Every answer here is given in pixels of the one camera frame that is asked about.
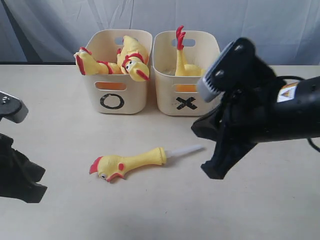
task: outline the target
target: white backdrop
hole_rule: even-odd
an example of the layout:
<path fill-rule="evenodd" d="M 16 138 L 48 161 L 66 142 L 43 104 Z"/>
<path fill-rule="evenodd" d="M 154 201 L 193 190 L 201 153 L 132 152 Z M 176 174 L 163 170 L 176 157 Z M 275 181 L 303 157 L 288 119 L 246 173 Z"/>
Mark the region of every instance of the white backdrop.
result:
<path fill-rule="evenodd" d="M 152 33 L 200 30 L 223 49 L 240 37 L 252 39 L 273 65 L 320 63 L 320 0 L 5 0 L 45 62 L 74 61 L 73 53 L 103 29 Z M 0 61 L 25 61 L 0 7 Z"/>

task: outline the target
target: yellow rubber chicken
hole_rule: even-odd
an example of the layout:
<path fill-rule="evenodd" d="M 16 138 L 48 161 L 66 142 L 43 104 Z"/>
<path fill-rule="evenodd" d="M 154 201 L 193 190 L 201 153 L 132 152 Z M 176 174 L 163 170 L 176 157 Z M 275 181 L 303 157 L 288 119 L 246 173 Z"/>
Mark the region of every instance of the yellow rubber chicken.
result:
<path fill-rule="evenodd" d="M 117 63 L 96 60 L 85 47 L 80 47 L 73 56 L 82 75 L 129 74 L 137 82 L 149 80 L 149 54 L 142 44 L 130 36 L 123 37 L 123 48 L 117 51 Z"/>
<path fill-rule="evenodd" d="M 183 28 L 184 26 L 181 25 L 180 27 L 178 27 L 175 33 L 177 39 L 175 76 L 202 76 L 205 73 L 205 70 L 194 64 L 188 64 L 187 59 L 184 55 L 185 46 L 182 43 L 186 33 L 181 32 Z"/>
<path fill-rule="evenodd" d="M 124 178 L 130 170 L 144 165 L 163 165 L 167 159 L 192 153 L 202 149 L 202 145 L 189 146 L 173 151 L 157 147 L 137 156 L 123 157 L 118 155 L 100 156 L 91 165 L 89 174 L 97 173 L 99 178 L 110 182 L 115 177 Z"/>

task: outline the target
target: white table surface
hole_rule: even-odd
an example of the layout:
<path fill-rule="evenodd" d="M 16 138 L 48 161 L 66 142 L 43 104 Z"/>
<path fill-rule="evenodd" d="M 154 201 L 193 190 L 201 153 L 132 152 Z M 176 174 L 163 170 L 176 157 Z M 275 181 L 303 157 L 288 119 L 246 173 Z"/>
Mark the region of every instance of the white table surface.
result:
<path fill-rule="evenodd" d="M 320 66 L 274 69 L 320 75 Z M 200 166 L 215 143 L 193 134 L 196 117 L 160 113 L 154 91 L 138 114 L 95 112 L 79 74 L 74 65 L 0 65 L 0 90 L 29 109 L 20 124 L 3 119 L 0 131 L 46 169 L 40 183 L 48 187 L 38 204 L 0 197 L 1 239 L 320 239 L 320 154 L 306 140 L 261 143 L 224 180 L 212 180 Z M 89 175 L 102 155 L 193 144 L 206 150 L 114 183 Z"/>

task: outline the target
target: x symbol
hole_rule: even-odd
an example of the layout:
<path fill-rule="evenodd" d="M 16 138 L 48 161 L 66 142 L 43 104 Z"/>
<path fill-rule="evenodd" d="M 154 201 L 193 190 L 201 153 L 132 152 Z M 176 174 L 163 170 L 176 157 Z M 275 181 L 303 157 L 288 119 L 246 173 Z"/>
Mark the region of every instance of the x symbol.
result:
<path fill-rule="evenodd" d="M 188 106 L 189 108 L 191 108 L 192 110 L 195 110 L 197 108 L 196 105 L 194 105 L 193 102 L 194 100 L 196 100 L 194 97 L 189 97 L 187 100 L 184 100 L 181 97 L 177 97 L 176 100 L 178 102 L 180 102 L 181 104 L 176 108 L 178 110 L 183 109 L 185 106 Z"/>

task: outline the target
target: storage bin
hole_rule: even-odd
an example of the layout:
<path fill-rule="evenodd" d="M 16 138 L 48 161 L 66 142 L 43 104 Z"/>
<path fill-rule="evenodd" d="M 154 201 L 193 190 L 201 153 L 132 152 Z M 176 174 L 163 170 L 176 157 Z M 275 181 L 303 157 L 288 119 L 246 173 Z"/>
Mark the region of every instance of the storage bin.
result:
<path fill-rule="evenodd" d="M 137 39 L 151 54 L 153 37 L 143 30 L 107 29 L 97 32 L 86 45 L 99 61 L 117 62 L 117 50 L 123 36 Z M 135 114 L 147 102 L 148 82 L 134 81 L 129 74 L 95 74 L 82 76 L 94 109 L 105 114 Z"/>
<path fill-rule="evenodd" d="M 204 31 L 183 32 L 183 52 L 187 63 L 206 70 L 220 55 L 216 38 Z M 161 32 L 154 38 L 152 67 L 155 72 L 158 108 L 170 116 L 202 116 L 212 110 L 217 101 L 206 103 L 196 92 L 199 76 L 174 76 L 176 46 L 176 31 Z"/>

